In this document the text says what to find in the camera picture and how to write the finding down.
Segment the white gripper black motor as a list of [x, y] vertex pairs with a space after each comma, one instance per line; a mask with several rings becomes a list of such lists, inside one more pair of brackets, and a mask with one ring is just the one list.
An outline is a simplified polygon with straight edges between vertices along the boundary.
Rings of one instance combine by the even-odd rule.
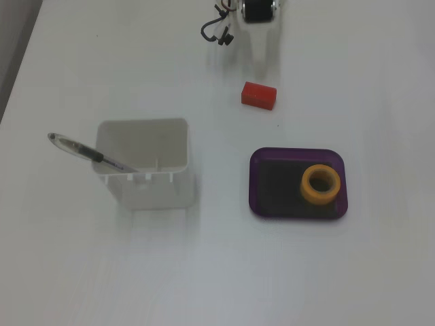
[[247, 29], [251, 56], [255, 66], [268, 67], [277, 55], [277, 25], [281, 19], [282, 1], [242, 0], [237, 4], [237, 22]]

